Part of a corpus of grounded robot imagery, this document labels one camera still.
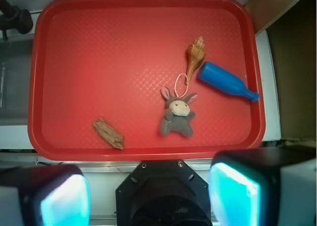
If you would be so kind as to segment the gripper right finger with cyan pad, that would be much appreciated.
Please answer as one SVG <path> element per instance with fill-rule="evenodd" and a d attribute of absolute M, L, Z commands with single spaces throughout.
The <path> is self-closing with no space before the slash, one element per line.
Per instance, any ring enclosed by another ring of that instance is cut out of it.
<path fill-rule="evenodd" d="M 317 150 L 261 147 L 218 152 L 209 196 L 222 226 L 314 226 L 317 223 Z"/>

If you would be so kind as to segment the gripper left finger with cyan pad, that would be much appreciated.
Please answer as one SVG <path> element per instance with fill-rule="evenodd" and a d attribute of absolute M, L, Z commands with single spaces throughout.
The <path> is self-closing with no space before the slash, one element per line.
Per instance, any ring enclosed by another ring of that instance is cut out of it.
<path fill-rule="evenodd" d="M 89 183 L 75 165 L 0 172 L 2 226 L 87 226 L 90 214 Z"/>

